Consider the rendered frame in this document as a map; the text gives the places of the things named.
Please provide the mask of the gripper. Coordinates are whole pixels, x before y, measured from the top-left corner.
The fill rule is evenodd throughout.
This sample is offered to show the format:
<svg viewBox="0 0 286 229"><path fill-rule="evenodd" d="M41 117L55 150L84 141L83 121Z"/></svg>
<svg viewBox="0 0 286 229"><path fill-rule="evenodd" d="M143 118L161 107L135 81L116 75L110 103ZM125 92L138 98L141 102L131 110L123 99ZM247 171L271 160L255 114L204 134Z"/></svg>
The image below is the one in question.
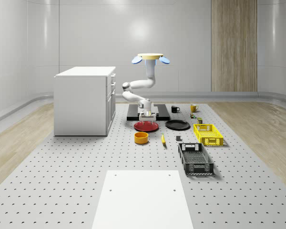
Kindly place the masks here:
<svg viewBox="0 0 286 229"><path fill-rule="evenodd" d="M141 112L139 115L139 121L140 122L149 121L152 123L153 121L156 121L156 113L150 113L149 115L147 115L146 112Z"/></svg>

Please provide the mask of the red plate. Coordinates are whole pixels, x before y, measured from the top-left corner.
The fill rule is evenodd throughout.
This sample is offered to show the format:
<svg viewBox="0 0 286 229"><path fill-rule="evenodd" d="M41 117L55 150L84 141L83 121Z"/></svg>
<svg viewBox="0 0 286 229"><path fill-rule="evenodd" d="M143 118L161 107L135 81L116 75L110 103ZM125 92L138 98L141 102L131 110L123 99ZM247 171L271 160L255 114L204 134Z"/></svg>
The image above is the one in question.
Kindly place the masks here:
<svg viewBox="0 0 286 229"><path fill-rule="evenodd" d="M139 132L153 132L158 130L159 125L156 122L140 121L134 124L134 128Z"/></svg>

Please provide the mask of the black stove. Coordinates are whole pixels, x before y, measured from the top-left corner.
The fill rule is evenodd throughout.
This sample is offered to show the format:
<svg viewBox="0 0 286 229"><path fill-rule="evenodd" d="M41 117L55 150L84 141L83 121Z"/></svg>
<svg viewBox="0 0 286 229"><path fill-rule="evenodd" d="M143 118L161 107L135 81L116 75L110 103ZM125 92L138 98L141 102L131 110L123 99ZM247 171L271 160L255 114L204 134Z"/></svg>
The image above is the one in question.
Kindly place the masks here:
<svg viewBox="0 0 286 229"><path fill-rule="evenodd" d="M139 115L141 111L142 109L138 107L138 104L129 104L127 120L128 121L139 121ZM170 120L170 114L165 104L152 104L152 113L156 113L157 121Z"/></svg>

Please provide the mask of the yellow bowl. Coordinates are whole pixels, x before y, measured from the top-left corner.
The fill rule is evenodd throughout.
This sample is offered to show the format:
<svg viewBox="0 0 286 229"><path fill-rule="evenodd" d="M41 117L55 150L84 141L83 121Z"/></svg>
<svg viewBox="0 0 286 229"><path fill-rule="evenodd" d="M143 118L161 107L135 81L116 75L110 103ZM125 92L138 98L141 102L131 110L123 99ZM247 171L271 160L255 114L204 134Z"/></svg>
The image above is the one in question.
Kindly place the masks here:
<svg viewBox="0 0 286 229"><path fill-rule="evenodd" d="M137 132L134 134L134 141L137 144L146 144L148 142L148 133L146 132Z"/></svg>

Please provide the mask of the black plate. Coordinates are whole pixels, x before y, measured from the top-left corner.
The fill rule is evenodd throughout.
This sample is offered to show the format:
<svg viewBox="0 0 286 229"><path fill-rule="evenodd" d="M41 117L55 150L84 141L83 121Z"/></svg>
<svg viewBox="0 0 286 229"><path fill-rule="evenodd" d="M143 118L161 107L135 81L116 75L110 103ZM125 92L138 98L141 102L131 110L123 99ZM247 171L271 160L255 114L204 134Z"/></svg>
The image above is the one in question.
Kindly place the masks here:
<svg viewBox="0 0 286 229"><path fill-rule="evenodd" d="M191 127L187 121L176 120L176 119L167 121L165 123L165 126L169 129L177 131L187 130Z"/></svg>

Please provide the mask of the dark grey basket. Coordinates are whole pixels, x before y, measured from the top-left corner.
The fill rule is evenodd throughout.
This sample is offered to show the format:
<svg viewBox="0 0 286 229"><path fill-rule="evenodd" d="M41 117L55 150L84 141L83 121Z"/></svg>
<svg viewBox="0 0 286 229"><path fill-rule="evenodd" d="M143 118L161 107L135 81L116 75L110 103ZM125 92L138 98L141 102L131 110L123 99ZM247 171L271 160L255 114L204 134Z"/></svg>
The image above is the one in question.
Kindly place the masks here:
<svg viewBox="0 0 286 229"><path fill-rule="evenodd" d="M184 171L188 175L214 173L214 163L201 143L179 143L178 151Z"/></svg>

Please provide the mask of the yellow basket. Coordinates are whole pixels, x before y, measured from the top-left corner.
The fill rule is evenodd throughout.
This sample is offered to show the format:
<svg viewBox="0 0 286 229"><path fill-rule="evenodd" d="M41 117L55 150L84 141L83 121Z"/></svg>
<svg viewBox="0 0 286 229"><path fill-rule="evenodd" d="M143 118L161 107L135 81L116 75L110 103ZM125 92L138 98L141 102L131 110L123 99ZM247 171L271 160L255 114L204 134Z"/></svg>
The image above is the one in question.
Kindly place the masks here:
<svg viewBox="0 0 286 229"><path fill-rule="evenodd" d="M222 146L223 136L213 124L194 124L194 133L199 143L205 146Z"/></svg>

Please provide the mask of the white cabinet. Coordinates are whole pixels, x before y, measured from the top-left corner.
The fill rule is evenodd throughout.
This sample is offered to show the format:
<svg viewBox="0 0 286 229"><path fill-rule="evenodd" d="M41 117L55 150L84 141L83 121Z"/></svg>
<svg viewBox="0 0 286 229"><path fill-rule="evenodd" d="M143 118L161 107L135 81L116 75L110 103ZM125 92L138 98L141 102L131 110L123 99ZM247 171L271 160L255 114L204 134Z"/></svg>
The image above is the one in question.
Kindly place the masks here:
<svg viewBox="0 0 286 229"><path fill-rule="evenodd" d="M115 116L115 67L73 67L54 77L54 135L107 136Z"/></svg>

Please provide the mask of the white board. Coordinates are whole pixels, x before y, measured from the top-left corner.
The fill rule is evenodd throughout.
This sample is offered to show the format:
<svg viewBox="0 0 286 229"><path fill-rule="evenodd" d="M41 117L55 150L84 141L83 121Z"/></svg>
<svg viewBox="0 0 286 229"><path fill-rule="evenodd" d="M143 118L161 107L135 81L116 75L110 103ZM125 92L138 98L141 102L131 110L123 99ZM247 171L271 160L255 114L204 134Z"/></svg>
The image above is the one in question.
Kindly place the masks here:
<svg viewBox="0 0 286 229"><path fill-rule="evenodd" d="M107 171L92 229L193 229L179 172Z"/></svg>

